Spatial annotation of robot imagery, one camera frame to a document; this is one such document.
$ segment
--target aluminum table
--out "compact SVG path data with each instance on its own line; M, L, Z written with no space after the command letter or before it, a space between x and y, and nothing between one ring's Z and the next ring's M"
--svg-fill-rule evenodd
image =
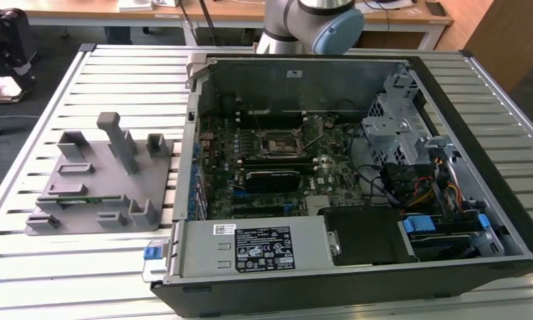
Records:
M185 62L193 52L250 48L98 45L78 52L0 186L0 319L175 319L142 282L142 249L170 234L185 103ZM418 55L533 218L533 124L473 58L455 52L354 50ZM434 124L439 120L426 108ZM29 237L25 219L45 186L63 129L106 139L97 115L117 111L131 135L174 141L159 230ZM229 319L533 319L533 273L451 298L285 311Z

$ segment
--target blue connector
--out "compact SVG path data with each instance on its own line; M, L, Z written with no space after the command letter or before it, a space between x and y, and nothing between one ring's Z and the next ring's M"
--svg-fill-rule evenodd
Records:
M143 248L143 260L159 260L163 258L162 247L146 247Z
M481 227L483 229L489 228L489 220L487 220L487 216L485 214L482 214L482 213L478 214L478 221L479 221Z
M427 215L409 216L402 220L402 226L406 233L435 230L433 219Z
M285 204L283 205L283 213L290 212L290 209L291 209L293 206L294 206L294 204L291 204L291 203Z

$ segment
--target barcode sticker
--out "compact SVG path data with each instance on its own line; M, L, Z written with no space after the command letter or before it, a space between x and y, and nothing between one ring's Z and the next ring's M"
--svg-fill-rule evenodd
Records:
M178 15L153 15L154 18L165 18L165 19L177 19L179 18Z
M213 235L234 235L237 225L213 225Z

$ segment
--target motherboard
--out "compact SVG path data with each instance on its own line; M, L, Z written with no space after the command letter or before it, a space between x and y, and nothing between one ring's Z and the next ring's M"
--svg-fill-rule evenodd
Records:
M349 160L357 123L331 113L202 117L206 219L315 215L366 200Z

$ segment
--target desk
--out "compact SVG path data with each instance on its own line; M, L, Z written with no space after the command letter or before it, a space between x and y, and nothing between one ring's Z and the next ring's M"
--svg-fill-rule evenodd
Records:
M206 27L197 0L183 0L185 10L193 20L193 28ZM263 4L237 0L206 0L209 14L217 28L262 28ZM185 44L195 45L193 35L183 24L179 8L154 7L151 11L117 12L115 0L0 0L0 8L15 7L29 16L31 25L86 25L127 27L181 27ZM365 31L419 32L425 36L418 49L434 49L450 17L430 14L423 0L415 7L365 15Z
M142 250L170 235L190 53L250 53L249 47L97 46L77 52L65 78L0 186L0 319L181 320L142 282ZM474 59L445 51L359 50L353 55L418 55L533 218L533 125ZM154 87L147 83L165 83ZM54 168L62 130L95 129L99 112L121 115L131 136L162 133L174 141L161 228L145 233L22 234L25 219ZM441 124L430 107L431 123ZM283 311L234 317L253 320L333 319L533 320L533 273L501 279L458 297Z

